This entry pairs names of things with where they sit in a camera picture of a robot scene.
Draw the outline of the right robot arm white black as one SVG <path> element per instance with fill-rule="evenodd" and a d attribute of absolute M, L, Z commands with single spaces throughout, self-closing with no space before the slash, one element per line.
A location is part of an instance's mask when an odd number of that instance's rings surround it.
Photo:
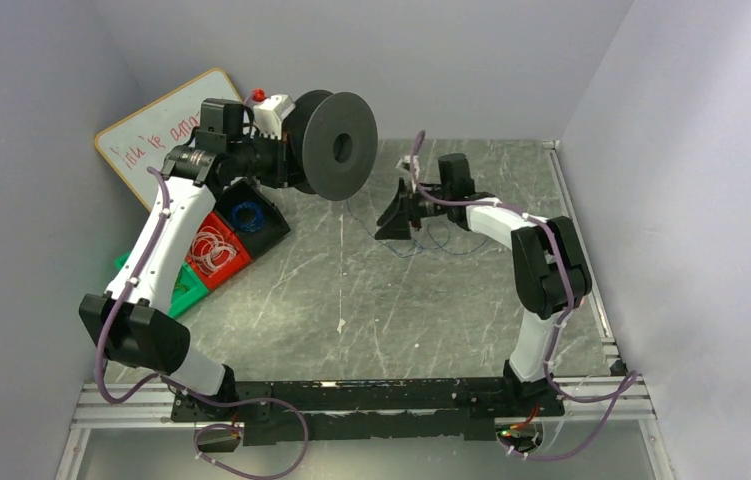
<path fill-rule="evenodd" d="M 592 291 L 592 278 L 571 218 L 546 218 L 479 191 L 462 153 L 439 158 L 439 180 L 418 179 L 416 156 L 405 156 L 389 206 L 378 218 L 378 240 L 409 240 L 425 218 L 444 216 L 460 228 L 506 247 L 523 320 L 508 368 L 522 384 L 551 384 L 553 357 L 567 316 Z"/>

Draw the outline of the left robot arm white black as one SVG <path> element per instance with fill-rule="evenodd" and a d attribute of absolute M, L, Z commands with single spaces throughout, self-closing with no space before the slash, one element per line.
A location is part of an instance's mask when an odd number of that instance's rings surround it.
<path fill-rule="evenodd" d="M 190 330 L 168 314 L 177 276 L 198 230 L 218 197 L 238 177 L 275 175 L 287 163 L 286 118 L 295 103 L 286 94 L 254 102 L 204 100 L 199 123 L 161 168 L 149 218 L 120 273 L 100 295 L 88 294 L 79 314 L 96 345 L 94 380 L 111 404 L 106 362 L 150 370 L 161 380 L 211 405 L 236 399 L 233 370 L 201 353 Z"/>

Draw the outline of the black spool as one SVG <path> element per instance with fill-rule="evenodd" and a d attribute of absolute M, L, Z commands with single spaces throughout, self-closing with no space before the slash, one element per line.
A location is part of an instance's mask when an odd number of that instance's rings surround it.
<path fill-rule="evenodd" d="M 296 99 L 284 126 L 293 156 L 315 195 L 343 201 L 366 183 L 377 157 L 379 136 L 374 113 L 361 96 L 309 91 Z"/>

